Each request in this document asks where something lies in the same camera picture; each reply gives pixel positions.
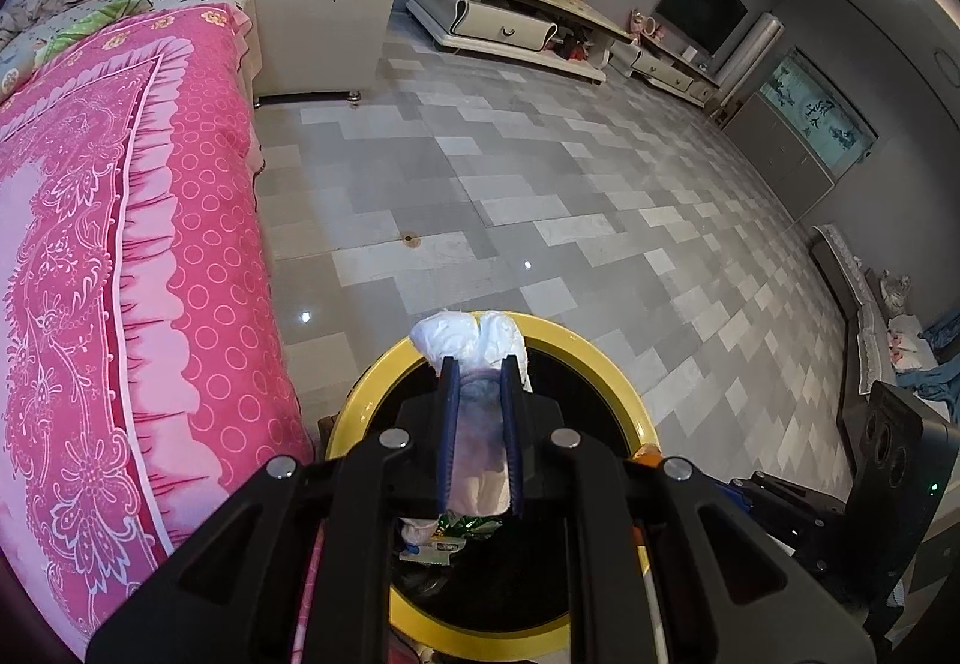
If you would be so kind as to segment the pink floral bedspread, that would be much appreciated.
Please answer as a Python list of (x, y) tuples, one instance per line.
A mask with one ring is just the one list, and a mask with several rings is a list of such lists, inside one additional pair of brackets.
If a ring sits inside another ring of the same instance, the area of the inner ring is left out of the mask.
[(2, 105), (2, 552), (73, 654), (278, 455), (281, 354), (241, 82), (249, 19), (99, 29)]

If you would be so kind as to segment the grey floral quilt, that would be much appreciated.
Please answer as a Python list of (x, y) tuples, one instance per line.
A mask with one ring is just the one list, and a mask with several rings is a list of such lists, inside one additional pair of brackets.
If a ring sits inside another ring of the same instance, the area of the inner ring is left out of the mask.
[(110, 0), (96, 8), (82, 6), (78, 14), (68, 13), (65, 26), (47, 37), (16, 37), (2, 49), (2, 100), (7, 100), (31, 79), (39, 68), (76, 43), (126, 17), (153, 10), (151, 0)]

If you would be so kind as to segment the fish tank cabinet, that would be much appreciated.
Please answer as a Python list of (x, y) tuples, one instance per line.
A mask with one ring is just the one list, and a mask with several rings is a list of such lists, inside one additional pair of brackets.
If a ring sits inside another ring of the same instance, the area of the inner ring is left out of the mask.
[(724, 127), (794, 221), (871, 154), (877, 131), (802, 50), (791, 49)]

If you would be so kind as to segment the black television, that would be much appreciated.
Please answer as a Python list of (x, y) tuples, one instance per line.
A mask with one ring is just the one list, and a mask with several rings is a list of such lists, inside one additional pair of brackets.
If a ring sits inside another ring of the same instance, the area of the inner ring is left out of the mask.
[(656, 14), (702, 52), (714, 55), (747, 16), (742, 0), (659, 0)]

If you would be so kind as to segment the white tv console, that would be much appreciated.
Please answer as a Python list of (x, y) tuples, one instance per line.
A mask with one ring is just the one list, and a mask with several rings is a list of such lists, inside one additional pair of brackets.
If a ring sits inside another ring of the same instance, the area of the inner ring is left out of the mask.
[(719, 84), (647, 35), (633, 35), (581, 0), (409, 0), (436, 45), (540, 66), (594, 84), (619, 66), (700, 109)]

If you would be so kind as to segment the green foil wrapper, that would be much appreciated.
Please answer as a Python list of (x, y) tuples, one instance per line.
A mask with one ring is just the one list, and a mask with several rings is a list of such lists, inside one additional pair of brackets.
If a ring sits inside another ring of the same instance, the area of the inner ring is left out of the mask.
[(454, 539), (482, 539), (482, 537), (493, 536), (501, 526), (503, 526), (503, 520), (498, 516), (478, 518), (478, 516), (459, 515), (459, 513), (448, 511), (439, 518), (436, 533), (439, 536), (454, 537)]

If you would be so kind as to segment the white plastic wrap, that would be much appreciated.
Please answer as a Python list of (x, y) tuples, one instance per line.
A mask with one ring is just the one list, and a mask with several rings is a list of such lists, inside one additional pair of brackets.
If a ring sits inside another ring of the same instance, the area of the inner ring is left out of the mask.
[(508, 468), (500, 404), (501, 363), (516, 355), (530, 393), (524, 336), (503, 311), (439, 311), (410, 331), (410, 341), (436, 373), (444, 357), (459, 362), (459, 417), (448, 510), (459, 515), (503, 515), (509, 506)]

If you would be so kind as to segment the orange snack wrapper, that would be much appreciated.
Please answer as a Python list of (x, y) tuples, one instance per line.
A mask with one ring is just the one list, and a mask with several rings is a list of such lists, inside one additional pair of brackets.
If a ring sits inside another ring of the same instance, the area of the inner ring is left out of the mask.
[(630, 458), (631, 462), (647, 467), (659, 467), (663, 460), (664, 456), (656, 443), (641, 444)]

